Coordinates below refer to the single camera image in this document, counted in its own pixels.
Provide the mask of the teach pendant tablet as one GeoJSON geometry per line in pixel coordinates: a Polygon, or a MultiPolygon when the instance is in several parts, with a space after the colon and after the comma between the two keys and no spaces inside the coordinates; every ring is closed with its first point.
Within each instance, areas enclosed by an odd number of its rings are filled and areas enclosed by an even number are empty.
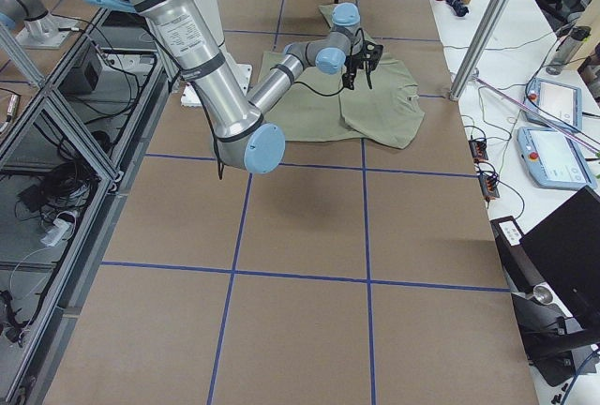
{"type": "MultiPolygon", "coordinates": [[[[578,87],[535,78],[525,88],[524,104],[548,119],[557,120],[565,129],[582,130],[582,94],[578,87]]],[[[526,119],[544,125],[531,113],[526,113],[526,119]]]]}
{"type": "Polygon", "coordinates": [[[521,127],[517,145],[526,170],[540,188],[597,188],[597,181],[577,145],[550,128],[521,127]]]}

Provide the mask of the black box under frame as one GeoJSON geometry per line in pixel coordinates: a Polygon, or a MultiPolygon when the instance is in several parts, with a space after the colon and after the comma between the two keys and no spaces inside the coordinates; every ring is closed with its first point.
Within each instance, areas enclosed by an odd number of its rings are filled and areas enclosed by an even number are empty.
{"type": "Polygon", "coordinates": [[[65,95],[87,95],[98,85],[102,67],[96,49],[88,45],[59,86],[65,95]]]}

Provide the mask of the folded dark blue umbrella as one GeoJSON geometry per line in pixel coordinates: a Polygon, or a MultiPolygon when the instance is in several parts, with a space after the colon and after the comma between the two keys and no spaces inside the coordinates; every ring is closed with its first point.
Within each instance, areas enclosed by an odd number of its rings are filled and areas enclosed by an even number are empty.
{"type": "Polygon", "coordinates": [[[463,18],[469,13],[468,7],[461,0],[445,0],[445,3],[459,18],[463,18]]]}

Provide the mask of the white power strip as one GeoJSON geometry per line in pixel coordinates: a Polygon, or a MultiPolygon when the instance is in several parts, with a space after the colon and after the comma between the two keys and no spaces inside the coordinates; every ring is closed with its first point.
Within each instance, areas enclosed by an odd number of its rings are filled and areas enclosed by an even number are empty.
{"type": "Polygon", "coordinates": [[[51,228],[46,231],[45,235],[40,239],[40,243],[47,248],[55,247],[72,230],[73,224],[73,219],[67,220],[57,217],[53,221],[51,228]]]}

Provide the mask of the aluminium frame post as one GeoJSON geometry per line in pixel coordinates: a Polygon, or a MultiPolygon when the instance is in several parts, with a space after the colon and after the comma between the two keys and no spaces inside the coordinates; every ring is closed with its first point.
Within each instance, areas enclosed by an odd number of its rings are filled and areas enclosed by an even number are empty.
{"type": "Polygon", "coordinates": [[[491,35],[503,15],[509,0],[490,0],[479,23],[472,42],[461,62],[455,79],[449,91],[449,98],[458,101],[467,82],[473,77],[474,70],[482,57],[491,35]]]}

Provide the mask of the reacher grabber stick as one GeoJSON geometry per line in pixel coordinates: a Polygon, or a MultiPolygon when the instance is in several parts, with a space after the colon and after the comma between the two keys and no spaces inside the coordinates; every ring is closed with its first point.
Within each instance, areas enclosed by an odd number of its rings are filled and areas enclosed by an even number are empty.
{"type": "Polygon", "coordinates": [[[531,113],[531,114],[535,115],[536,117],[539,118],[539,120],[543,124],[547,125],[549,128],[552,128],[554,130],[559,131],[566,138],[568,138],[571,141],[573,141],[575,143],[578,143],[579,145],[585,147],[587,150],[593,152],[596,157],[599,157],[599,143],[597,143],[596,145],[593,145],[592,143],[590,143],[590,140],[592,139],[591,137],[585,136],[584,138],[581,138],[580,136],[578,136],[577,134],[573,133],[572,131],[569,131],[569,130],[565,129],[564,127],[559,126],[557,120],[548,119],[545,116],[541,115],[539,112],[535,112],[534,110],[532,110],[530,107],[528,107],[524,103],[521,103],[518,100],[516,100],[516,99],[514,99],[514,98],[512,98],[512,97],[510,97],[508,95],[506,95],[503,91],[501,91],[500,89],[492,86],[490,83],[488,83],[488,82],[480,79],[475,74],[472,75],[472,79],[475,82],[479,83],[480,85],[484,86],[485,88],[489,89],[493,93],[497,94],[501,98],[509,100],[512,104],[514,104],[517,107],[519,107],[525,113],[531,113]]]}

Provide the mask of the black monitor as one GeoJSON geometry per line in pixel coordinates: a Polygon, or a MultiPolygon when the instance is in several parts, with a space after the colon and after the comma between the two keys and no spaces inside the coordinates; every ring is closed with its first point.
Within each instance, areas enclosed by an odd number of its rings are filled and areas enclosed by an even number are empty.
{"type": "Polygon", "coordinates": [[[544,281],[584,327],[599,324],[599,195],[583,187],[521,238],[544,281]]]}

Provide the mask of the near teach pendant tablet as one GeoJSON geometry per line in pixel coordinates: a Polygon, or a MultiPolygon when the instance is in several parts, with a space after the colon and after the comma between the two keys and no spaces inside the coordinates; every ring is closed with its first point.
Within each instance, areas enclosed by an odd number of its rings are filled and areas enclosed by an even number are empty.
{"type": "Polygon", "coordinates": [[[517,145],[526,170],[540,188],[597,188],[597,181],[577,145],[550,128],[521,127],[517,145]]]}

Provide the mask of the olive green long-sleeve shirt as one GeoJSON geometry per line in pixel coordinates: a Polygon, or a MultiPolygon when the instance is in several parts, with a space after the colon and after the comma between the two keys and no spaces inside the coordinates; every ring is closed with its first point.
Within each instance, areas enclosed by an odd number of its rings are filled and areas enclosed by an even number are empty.
{"type": "Polygon", "coordinates": [[[266,114],[288,142],[325,143],[367,138],[404,149],[416,136],[425,113],[410,71],[390,53],[382,54],[371,73],[358,70],[354,89],[344,89],[342,70],[334,74],[307,67],[296,83],[266,114]]]}

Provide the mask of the far teach pendant tablet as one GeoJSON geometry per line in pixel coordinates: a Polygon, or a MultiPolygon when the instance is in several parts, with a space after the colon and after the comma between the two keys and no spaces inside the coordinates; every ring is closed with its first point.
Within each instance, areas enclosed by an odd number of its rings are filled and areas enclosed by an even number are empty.
{"type": "MultiPolygon", "coordinates": [[[[582,130],[582,94],[578,87],[535,78],[525,88],[524,104],[548,119],[557,120],[565,129],[582,130]]],[[[526,119],[544,125],[531,113],[526,113],[526,119]]]]}

